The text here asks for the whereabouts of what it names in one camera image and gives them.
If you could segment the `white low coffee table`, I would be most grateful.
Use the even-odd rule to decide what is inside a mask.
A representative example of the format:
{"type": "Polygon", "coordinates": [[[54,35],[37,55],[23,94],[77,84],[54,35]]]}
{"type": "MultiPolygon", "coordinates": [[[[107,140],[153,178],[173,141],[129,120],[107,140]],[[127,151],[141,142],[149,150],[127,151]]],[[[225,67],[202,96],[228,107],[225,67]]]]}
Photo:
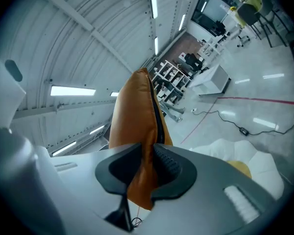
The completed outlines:
{"type": "Polygon", "coordinates": [[[189,88],[197,95],[221,94],[231,78],[221,65],[198,74],[190,83],[189,88]]]}

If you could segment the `yellow round seat pad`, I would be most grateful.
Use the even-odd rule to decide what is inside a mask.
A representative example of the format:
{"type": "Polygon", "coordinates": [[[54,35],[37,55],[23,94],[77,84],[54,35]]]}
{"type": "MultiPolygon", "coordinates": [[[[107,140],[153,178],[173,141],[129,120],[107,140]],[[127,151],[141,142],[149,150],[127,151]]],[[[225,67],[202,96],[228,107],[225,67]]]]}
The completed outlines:
{"type": "Polygon", "coordinates": [[[245,163],[241,161],[227,161],[227,163],[232,165],[234,168],[236,168],[238,171],[243,173],[245,176],[249,177],[250,179],[252,178],[250,170],[245,163]]]}

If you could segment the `white desk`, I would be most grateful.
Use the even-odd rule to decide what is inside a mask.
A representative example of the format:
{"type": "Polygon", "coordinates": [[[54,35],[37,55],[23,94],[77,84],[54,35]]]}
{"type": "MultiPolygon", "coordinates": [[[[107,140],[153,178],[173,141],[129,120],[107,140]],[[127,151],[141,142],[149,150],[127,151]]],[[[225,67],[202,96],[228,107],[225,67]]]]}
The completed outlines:
{"type": "Polygon", "coordinates": [[[219,44],[213,38],[210,38],[208,41],[202,39],[199,55],[203,58],[208,58],[214,54],[221,55],[221,52],[223,50],[224,50],[224,46],[219,44]]]}

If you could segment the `grey-green dining chair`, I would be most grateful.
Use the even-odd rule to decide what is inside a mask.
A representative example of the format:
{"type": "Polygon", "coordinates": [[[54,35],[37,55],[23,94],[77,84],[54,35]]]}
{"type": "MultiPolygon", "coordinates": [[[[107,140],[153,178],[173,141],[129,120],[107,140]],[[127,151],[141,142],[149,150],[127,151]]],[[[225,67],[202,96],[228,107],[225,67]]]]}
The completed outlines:
{"type": "Polygon", "coordinates": [[[280,38],[281,42],[285,47],[287,47],[286,42],[284,41],[281,34],[277,31],[276,27],[274,26],[274,18],[277,18],[281,24],[284,26],[286,31],[289,33],[289,29],[287,28],[286,24],[282,21],[282,19],[279,17],[279,15],[274,11],[273,9],[273,3],[271,0],[261,0],[261,8],[257,12],[258,22],[262,29],[264,30],[265,36],[268,40],[269,46],[272,47],[272,44],[270,42],[269,36],[266,32],[266,29],[271,33],[270,28],[271,27],[274,31],[274,33],[280,38]]]}

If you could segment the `orange pillow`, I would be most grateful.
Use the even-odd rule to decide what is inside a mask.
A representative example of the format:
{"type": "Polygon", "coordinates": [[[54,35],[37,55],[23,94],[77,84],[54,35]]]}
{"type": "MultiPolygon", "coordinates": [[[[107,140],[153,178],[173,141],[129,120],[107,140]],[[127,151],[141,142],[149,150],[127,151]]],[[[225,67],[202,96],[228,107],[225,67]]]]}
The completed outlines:
{"type": "Polygon", "coordinates": [[[158,187],[153,146],[172,145],[172,140],[146,68],[132,73],[118,94],[113,112],[109,147],[130,143],[142,145],[142,159],[127,196],[136,205],[151,210],[151,193],[158,187]]]}

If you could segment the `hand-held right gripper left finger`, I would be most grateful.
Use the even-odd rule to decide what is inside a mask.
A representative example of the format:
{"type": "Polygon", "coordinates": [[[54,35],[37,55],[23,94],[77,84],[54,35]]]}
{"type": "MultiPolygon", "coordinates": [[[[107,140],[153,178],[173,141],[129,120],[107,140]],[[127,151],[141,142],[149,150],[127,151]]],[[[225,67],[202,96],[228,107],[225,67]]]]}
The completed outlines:
{"type": "Polygon", "coordinates": [[[127,188],[141,165],[140,143],[51,158],[60,179],[82,204],[108,223],[132,231],[127,188]]]}

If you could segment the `dark dining chair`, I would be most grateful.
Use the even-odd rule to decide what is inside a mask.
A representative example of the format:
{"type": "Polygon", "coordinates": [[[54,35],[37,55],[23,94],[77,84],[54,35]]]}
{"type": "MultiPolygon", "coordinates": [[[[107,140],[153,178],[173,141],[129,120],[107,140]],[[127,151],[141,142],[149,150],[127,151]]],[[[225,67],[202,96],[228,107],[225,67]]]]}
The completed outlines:
{"type": "Polygon", "coordinates": [[[243,3],[237,10],[238,15],[242,20],[253,30],[258,38],[260,38],[260,31],[256,27],[256,23],[260,24],[265,36],[268,38],[268,34],[265,30],[265,26],[261,21],[261,14],[256,10],[256,8],[248,3],[243,3]]]}

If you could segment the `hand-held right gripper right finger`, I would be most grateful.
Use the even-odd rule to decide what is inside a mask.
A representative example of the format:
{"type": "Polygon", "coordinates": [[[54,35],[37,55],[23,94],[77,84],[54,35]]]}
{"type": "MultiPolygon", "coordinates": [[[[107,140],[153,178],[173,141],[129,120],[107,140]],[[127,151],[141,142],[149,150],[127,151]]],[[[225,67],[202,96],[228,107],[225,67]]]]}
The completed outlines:
{"type": "Polygon", "coordinates": [[[161,186],[137,235],[259,235],[275,218],[277,201],[229,163],[156,144],[161,186]]]}

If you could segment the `black office chair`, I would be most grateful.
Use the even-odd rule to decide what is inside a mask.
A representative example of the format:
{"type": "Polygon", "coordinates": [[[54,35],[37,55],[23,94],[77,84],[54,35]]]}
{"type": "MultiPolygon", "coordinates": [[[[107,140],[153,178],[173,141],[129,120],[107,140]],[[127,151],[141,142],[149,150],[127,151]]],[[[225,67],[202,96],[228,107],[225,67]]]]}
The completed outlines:
{"type": "Polygon", "coordinates": [[[208,67],[203,67],[203,62],[200,61],[193,53],[187,53],[185,55],[185,62],[192,68],[193,72],[203,73],[204,71],[208,70],[208,67]]]}

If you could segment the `white egg-shaped floor cushion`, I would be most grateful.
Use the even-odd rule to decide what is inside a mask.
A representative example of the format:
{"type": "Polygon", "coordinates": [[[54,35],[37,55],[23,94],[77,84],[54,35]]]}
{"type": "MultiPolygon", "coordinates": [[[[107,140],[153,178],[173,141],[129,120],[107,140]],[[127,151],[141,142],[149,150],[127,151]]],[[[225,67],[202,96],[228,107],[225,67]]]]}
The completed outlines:
{"type": "Polygon", "coordinates": [[[251,173],[252,180],[264,188],[275,200],[282,197],[284,183],[273,156],[257,150],[249,141],[218,139],[210,145],[190,148],[191,151],[215,157],[225,162],[241,161],[251,173]]]}

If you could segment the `white office chair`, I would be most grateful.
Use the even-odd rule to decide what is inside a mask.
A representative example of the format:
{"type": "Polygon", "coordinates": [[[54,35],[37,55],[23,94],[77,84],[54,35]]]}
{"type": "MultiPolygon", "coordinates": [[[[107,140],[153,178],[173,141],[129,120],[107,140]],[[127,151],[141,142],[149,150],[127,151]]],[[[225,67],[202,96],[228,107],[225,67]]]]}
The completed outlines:
{"type": "Polygon", "coordinates": [[[230,40],[236,40],[237,47],[244,47],[245,42],[250,41],[248,35],[242,36],[242,31],[243,28],[239,24],[236,24],[230,36],[230,40]]]}

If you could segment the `white open shelf unit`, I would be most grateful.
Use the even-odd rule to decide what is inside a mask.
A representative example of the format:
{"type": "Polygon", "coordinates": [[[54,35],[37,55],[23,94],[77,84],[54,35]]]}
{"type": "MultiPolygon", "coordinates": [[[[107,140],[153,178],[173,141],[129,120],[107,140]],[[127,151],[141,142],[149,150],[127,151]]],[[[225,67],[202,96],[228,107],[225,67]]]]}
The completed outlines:
{"type": "Polygon", "coordinates": [[[192,81],[192,78],[184,73],[179,65],[175,66],[167,60],[161,63],[160,67],[153,68],[151,78],[157,96],[170,105],[179,103],[192,81]]]}

